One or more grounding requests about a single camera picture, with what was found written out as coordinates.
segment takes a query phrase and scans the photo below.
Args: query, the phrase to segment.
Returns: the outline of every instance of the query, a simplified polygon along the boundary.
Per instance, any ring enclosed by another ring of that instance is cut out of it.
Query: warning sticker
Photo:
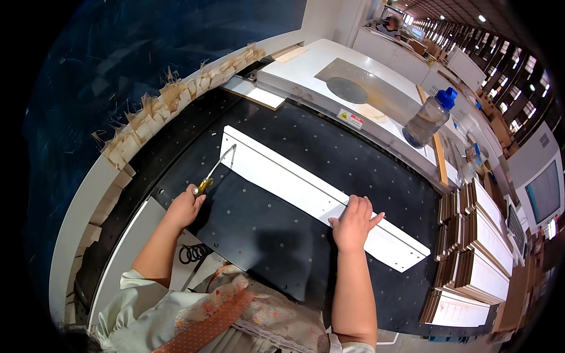
[[[363,124],[365,123],[363,119],[351,114],[350,112],[344,110],[343,108],[340,109],[339,114],[337,115],[338,118],[347,121],[349,125],[353,126],[357,130],[361,130]]]

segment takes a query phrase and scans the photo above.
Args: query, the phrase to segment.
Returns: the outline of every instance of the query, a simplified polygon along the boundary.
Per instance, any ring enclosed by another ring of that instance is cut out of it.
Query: factory floor
[[[393,345],[379,345],[376,353],[497,353],[502,343],[487,344],[488,335],[478,336],[468,343],[438,343],[429,342],[420,336],[399,334]]]

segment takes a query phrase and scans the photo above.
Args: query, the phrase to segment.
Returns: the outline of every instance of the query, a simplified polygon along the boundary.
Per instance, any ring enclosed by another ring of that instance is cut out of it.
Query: plastic bottle
[[[455,105],[457,92],[449,87],[440,90],[435,97],[428,97],[418,113],[402,129],[404,138],[417,149],[432,139],[433,134],[449,120],[449,111]]]

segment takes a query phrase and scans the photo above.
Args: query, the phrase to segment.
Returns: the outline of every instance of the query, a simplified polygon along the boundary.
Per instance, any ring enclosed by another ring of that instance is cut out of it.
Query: machine
[[[563,213],[565,188],[561,153],[545,122],[508,159],[508,166],[532,233]]]

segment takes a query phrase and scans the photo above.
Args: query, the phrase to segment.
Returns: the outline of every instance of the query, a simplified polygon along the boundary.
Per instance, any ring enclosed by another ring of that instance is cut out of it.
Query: dark hair
[[[63,340],[69,352],[103,353],[100,343],[83,326],[68,326],[63,329]]]

